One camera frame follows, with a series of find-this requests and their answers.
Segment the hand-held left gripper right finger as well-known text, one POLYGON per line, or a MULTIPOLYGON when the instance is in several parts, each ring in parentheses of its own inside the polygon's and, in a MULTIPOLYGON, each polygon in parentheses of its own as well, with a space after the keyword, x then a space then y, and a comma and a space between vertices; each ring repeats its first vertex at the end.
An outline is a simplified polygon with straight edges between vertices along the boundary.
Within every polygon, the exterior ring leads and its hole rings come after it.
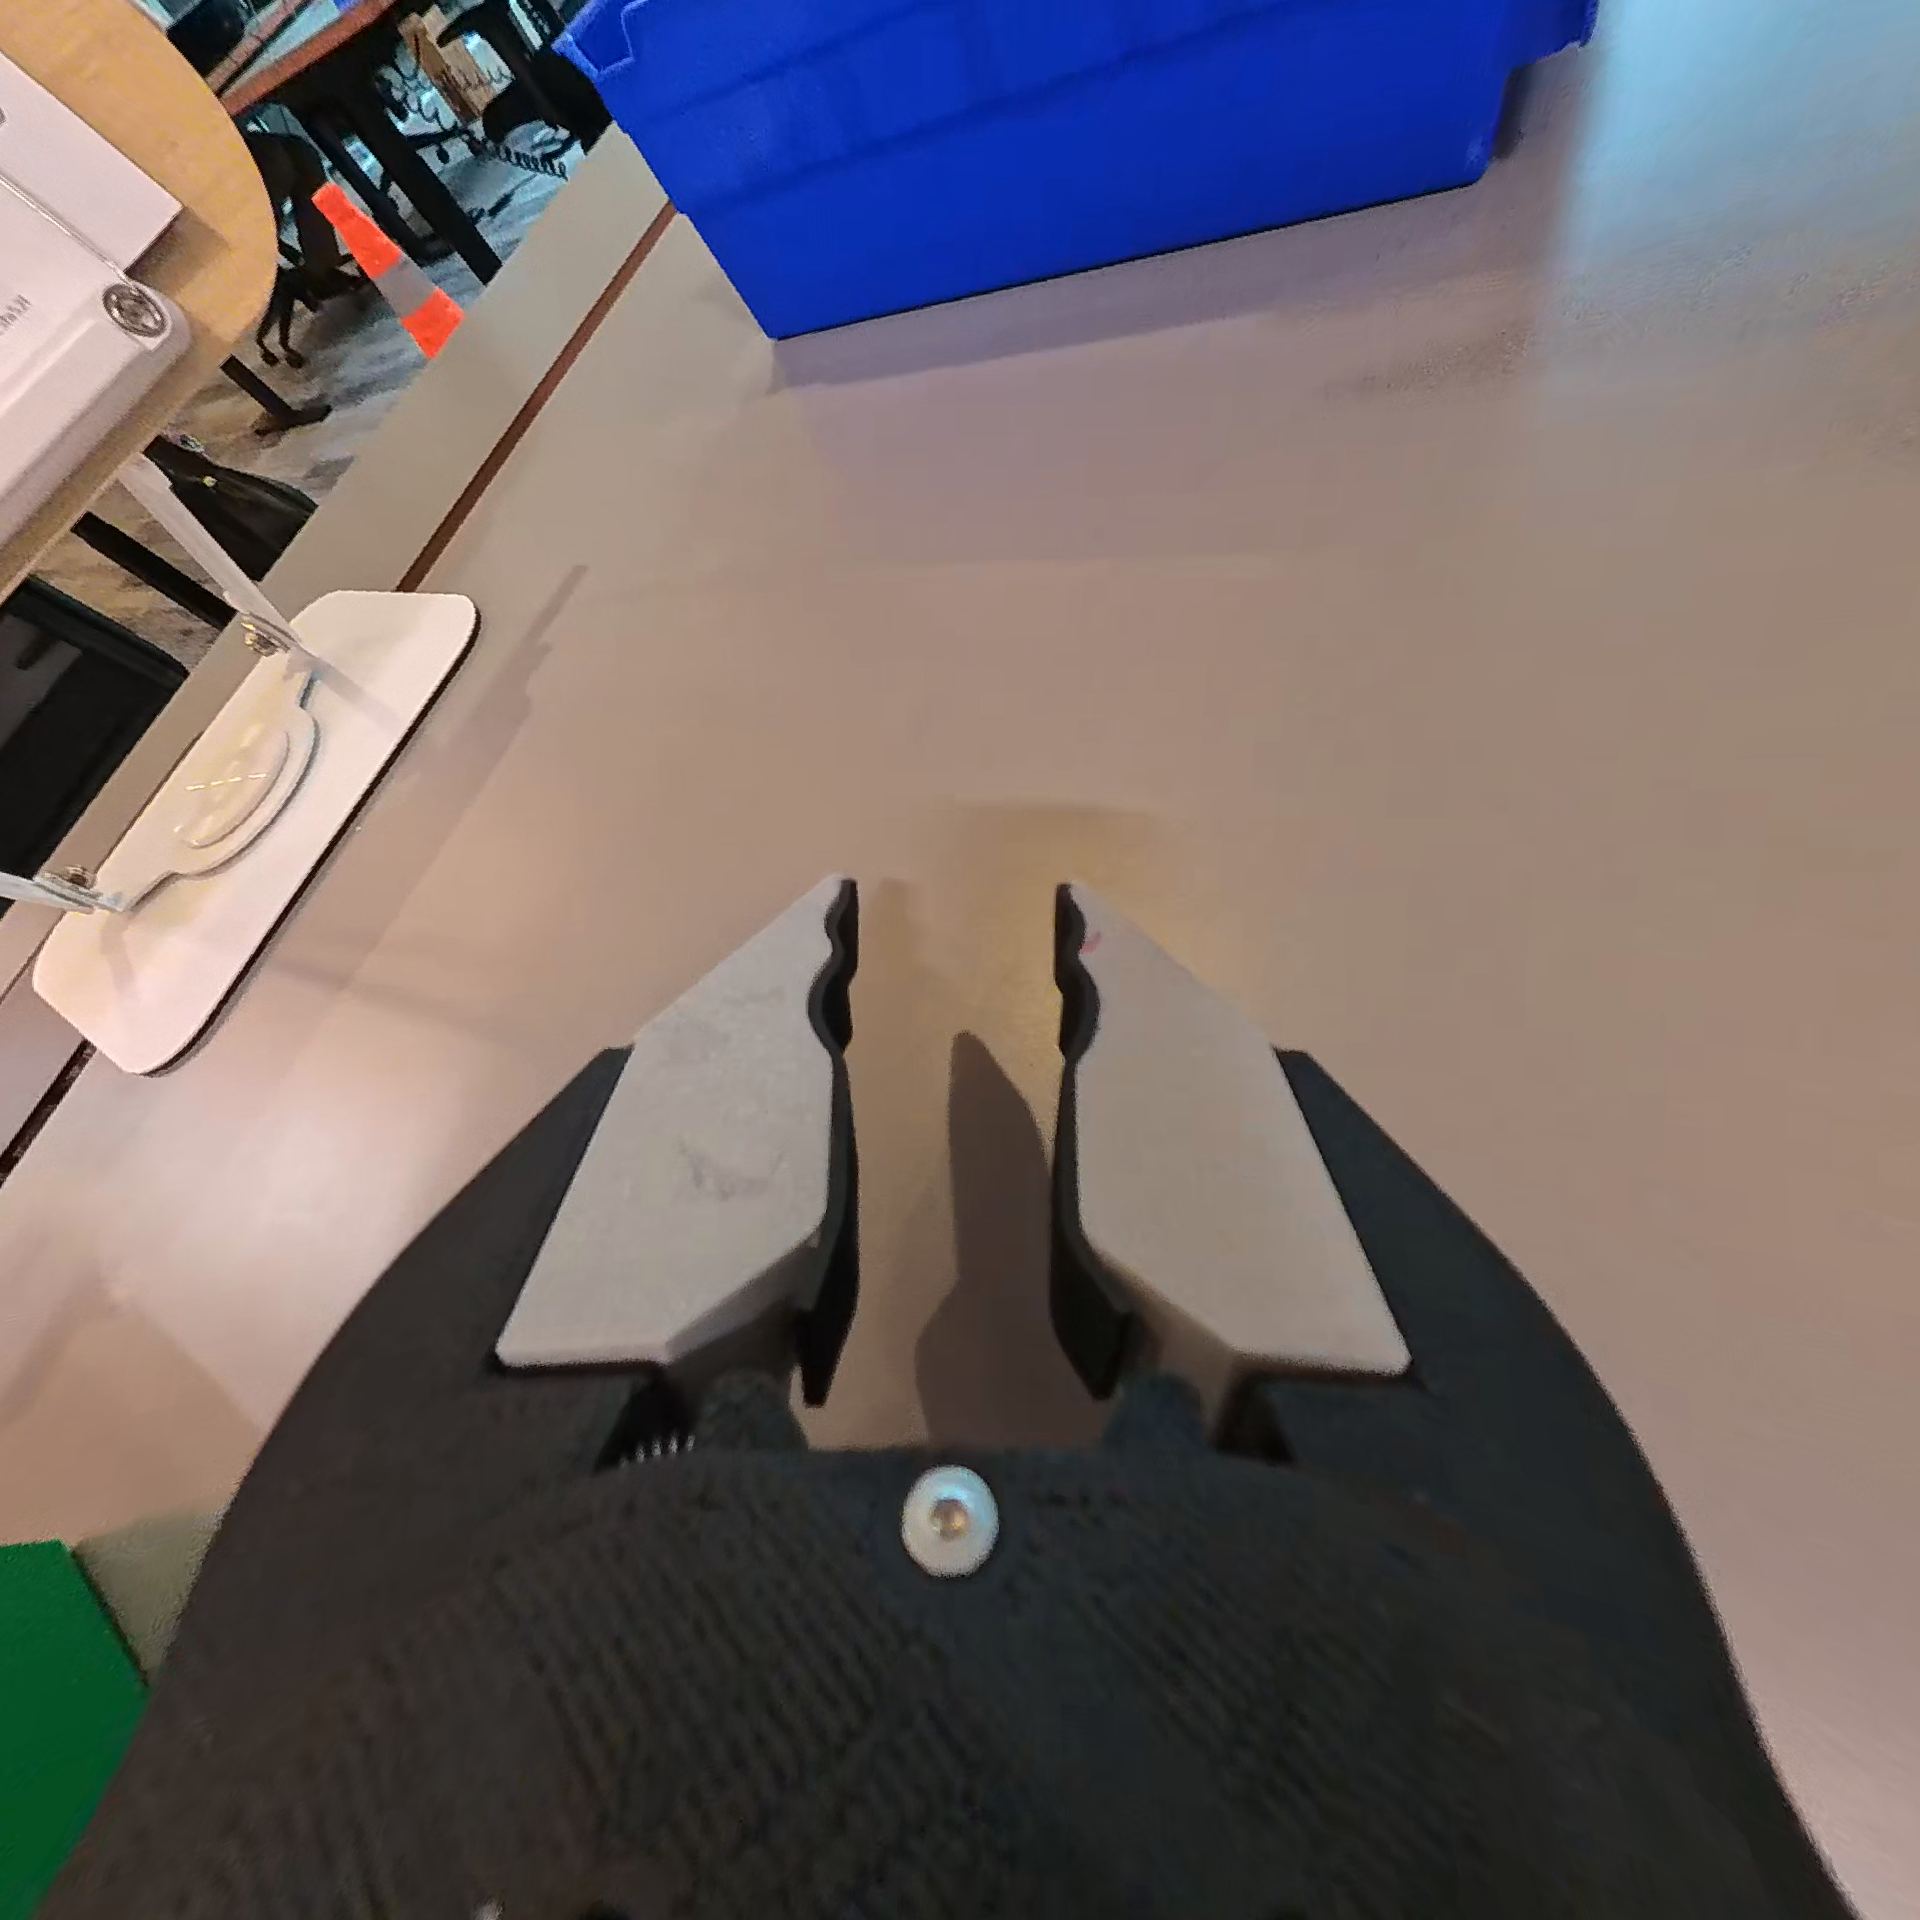
POLYGON ((1051 1329, 1081 1385, 1394 1380, 1407 1341, 1281 1053, 1113 903, 1053 897, 1051 1329))

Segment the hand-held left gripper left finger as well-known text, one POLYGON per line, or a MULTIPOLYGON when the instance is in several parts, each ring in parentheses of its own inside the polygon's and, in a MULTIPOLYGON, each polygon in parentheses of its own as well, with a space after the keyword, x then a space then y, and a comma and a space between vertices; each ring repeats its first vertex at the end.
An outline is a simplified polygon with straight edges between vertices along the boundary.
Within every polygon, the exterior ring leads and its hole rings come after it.
POLYGON ((497 1339, 516 1371, 758 1369, 823 1405, 858 1307, 858 884, 826 878, 614 1061, 497 1339))

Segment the green plastic bin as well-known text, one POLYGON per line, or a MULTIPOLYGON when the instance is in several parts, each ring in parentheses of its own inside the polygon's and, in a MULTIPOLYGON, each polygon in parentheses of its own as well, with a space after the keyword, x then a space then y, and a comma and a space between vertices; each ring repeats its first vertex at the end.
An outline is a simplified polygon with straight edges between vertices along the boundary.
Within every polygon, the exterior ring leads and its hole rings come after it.
POLYGON ((77 1557, 3 1547, 3 1915, 29 1917, 127 1751, 146 1685, 77 1557))

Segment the blue plastic bin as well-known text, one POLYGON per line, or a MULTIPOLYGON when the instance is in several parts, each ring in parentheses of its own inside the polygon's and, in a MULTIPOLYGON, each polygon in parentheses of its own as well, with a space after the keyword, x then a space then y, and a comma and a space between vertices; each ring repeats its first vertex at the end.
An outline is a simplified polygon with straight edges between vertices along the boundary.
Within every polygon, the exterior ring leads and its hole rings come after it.
POLYGON ((558 41, 799 339, 1478 180, 1587 2, 595 2, 558 41))

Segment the white folding stand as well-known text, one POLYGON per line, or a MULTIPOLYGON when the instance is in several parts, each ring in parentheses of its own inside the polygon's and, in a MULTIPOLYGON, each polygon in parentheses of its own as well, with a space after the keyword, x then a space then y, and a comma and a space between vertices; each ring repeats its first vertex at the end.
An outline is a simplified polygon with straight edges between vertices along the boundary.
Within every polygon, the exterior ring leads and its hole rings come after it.
POLYGON ((252 665, 103 859, 4 875, 53 907, 41 1001, 113 1068, 166 1073, 266 954, 479 631, 468 596, 326 591, 278 613, 153 458, 118 485, 213 581, 252 665))

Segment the black bag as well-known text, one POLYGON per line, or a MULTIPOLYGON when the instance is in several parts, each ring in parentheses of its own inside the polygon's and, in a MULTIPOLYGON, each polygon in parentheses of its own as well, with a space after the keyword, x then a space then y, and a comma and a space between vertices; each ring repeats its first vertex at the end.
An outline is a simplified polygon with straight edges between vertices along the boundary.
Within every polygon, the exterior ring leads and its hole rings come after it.
POLYGON ((220 463, 193 439, 158 437, 146 454, 193 518, 255 586, 318 513, 318 500, 299 486, 220 463))

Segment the orange traffic cone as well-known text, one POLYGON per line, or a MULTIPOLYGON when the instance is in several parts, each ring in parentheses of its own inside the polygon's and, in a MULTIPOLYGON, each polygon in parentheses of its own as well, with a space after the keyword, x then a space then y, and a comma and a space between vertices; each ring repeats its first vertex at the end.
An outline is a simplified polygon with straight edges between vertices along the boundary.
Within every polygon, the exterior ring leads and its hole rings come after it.
POLYGON ((421 355, 438 356, 463 322, 458 302, 339 183, 321 186, 310 204, 421 355))

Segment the wooden display board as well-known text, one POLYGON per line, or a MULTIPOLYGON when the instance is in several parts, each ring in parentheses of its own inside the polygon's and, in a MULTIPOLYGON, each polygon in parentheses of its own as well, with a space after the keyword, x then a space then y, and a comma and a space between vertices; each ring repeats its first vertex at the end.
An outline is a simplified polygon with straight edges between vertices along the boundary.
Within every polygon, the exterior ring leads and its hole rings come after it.
POLYGON ((225 106, 146 12, 123 2, 4 2, 3 50, 180 206, 135 262, 185 322, 178 359, 3 548, 3 591, 220 372, 274 277, 267 189, 225 106))

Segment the printed instruction sheet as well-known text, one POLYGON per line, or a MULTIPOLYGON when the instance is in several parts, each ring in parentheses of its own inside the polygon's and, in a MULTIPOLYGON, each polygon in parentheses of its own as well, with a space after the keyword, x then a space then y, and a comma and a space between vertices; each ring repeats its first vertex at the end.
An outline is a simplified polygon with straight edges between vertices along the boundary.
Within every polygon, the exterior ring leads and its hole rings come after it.
POLYGON ((180 204, 3 61, 3 540, 14 540, 189 345, 132 275, 180 204))

